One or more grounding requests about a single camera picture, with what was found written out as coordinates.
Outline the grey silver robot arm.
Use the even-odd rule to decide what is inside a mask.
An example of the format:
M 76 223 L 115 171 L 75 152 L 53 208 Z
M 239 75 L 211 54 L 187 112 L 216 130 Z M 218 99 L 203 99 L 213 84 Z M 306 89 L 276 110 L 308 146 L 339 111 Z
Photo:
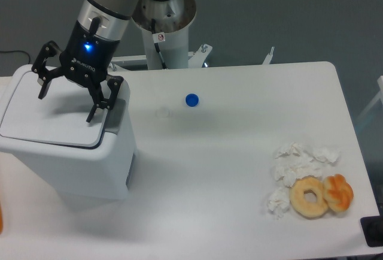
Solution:
M 149 69 L 178 69 L 189 65 L 195 16 L 195 0 L 84 0 L 66 48 L 49 41 L 32 65 L 41 85 L 39 99 L 53 79 L 65 77 L 89 91 L 91 116 L 97 109 L 113 109 L 123 79 L 107 69 L 129 22 L 142 32 Z

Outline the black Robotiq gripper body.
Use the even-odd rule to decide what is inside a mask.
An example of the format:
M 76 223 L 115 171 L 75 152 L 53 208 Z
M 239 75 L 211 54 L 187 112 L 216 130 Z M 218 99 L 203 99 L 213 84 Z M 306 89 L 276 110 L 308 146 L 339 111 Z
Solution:
M 100 29 L 100 20 L 92 20 L 88 30 L 76 22 L 59 56 L 63 75 L 82 87 L 87 86 L 87 79 L 96 87 L 106 79 L 108 65 L 120 43 L 101 38 L 97 34 Z

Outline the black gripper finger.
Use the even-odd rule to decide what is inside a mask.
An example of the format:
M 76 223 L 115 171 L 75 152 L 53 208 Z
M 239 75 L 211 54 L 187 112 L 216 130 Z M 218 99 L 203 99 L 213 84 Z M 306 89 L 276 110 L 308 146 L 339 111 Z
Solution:
M 112 110 L 114 108 L 120 87 L 124 78 L 120 76 L 108 75 L 106 78 L 107 86 L 110 90 L 109 98 L 104 97 L 101 84 L 92 81 L 90 77 L 86 77 L 86 88 L 93 100 L 93 106 L 88 114 L 86 122 L 90 123 L 98 108 Z
M 46 67 L 48 58 L 60 55 L 61 52 L 61 49 L 54 41 L 49 41 L 41 47 L 41 50 L 32 65 L 31 71 L 38 74 L 38 83 L 41 85 L 41 90 L 38 95 L 39 99 L 43 99 L 46 96 L 52 79 L 64 75 L 64 70 L 61 66 L 51 70 Z

